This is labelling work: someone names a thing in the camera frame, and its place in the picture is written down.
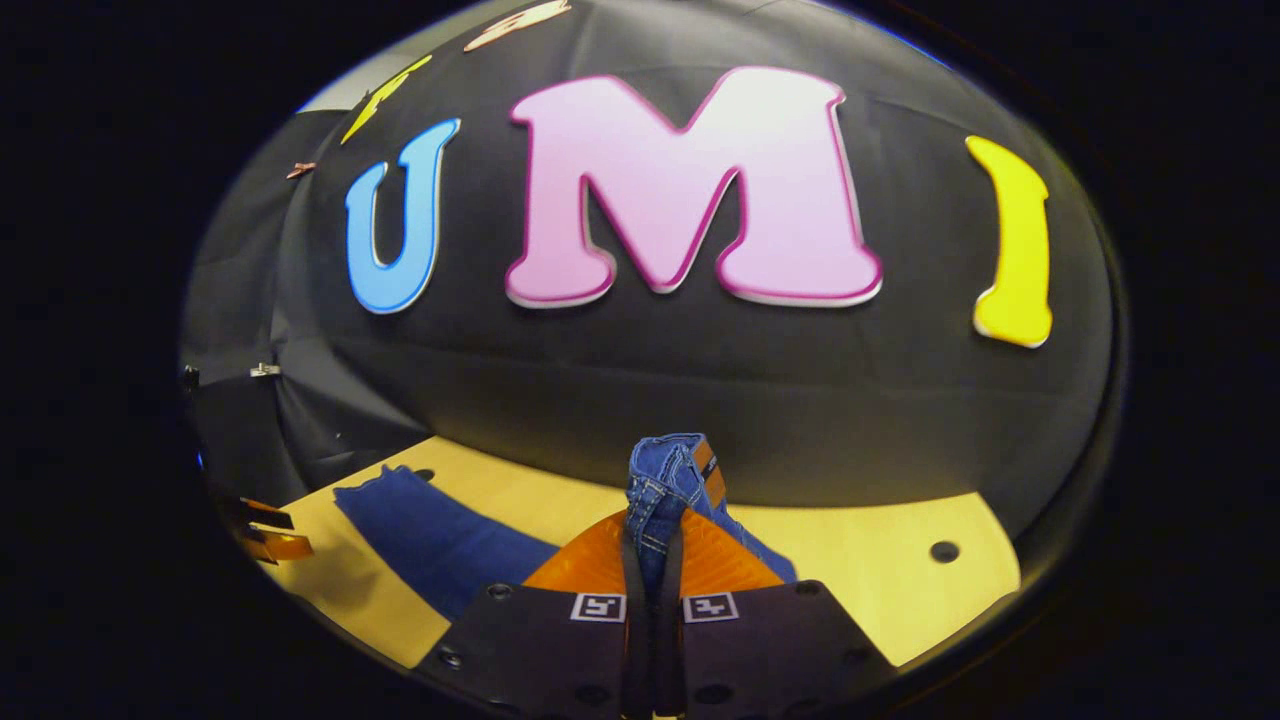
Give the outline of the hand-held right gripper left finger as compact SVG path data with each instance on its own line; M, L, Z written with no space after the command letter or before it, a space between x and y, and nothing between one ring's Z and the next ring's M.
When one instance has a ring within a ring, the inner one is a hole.
M625 512L521 584L483 589L419 661L419 679L495 719L649 719L650 612Z

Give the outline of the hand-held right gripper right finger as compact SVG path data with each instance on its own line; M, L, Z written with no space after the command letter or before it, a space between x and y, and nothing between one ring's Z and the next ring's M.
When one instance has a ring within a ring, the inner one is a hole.
M655 712L678 719L854 719L899 670L822 582L785 582L686 510L655 619Z

